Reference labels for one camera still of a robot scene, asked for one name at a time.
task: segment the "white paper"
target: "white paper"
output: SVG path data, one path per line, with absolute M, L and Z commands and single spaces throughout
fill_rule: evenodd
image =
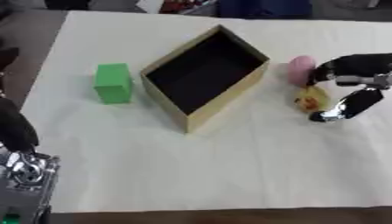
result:
M 184 135 L 144 92 L 150 63 L 222 24 L 271 57 L 262 80 Z M 25 102 L 39 151 L 60 155 L 54 212 L 392 205 L 392 95 L 358 117 L 309 122 L 278 64 L 391 53 L 392 24 L 71 12 Z M 103 105 L 101 63 L 128 63 L 131 104 Z M 326 83 L 337 101 L 353 88 Z
M 160 12 L 165 0 L 140 0 L 136 5 L 148 13 Z

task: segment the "green block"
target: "green block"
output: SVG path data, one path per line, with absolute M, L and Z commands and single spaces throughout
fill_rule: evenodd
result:
M 132 82 L 127 64 L 99 65 L 94 89 L 105 104 L 130 102 Z

